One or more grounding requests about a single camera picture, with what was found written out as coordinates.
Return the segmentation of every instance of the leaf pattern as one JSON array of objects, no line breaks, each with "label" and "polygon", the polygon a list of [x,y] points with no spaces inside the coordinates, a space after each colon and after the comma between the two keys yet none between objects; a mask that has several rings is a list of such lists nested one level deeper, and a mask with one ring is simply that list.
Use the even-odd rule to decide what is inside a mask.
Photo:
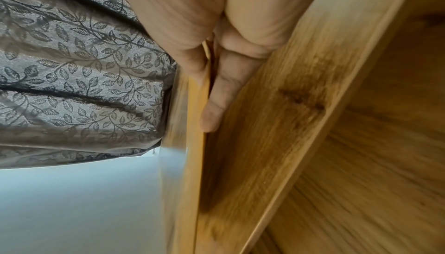
[{"label": "leaf pattern", "polygon": [[[124,0],[110,3],[130,15]],[[0,168],[132,155],[159,141],[176,63],[147,35],[73,0],[0,0],[0,19]]]}]

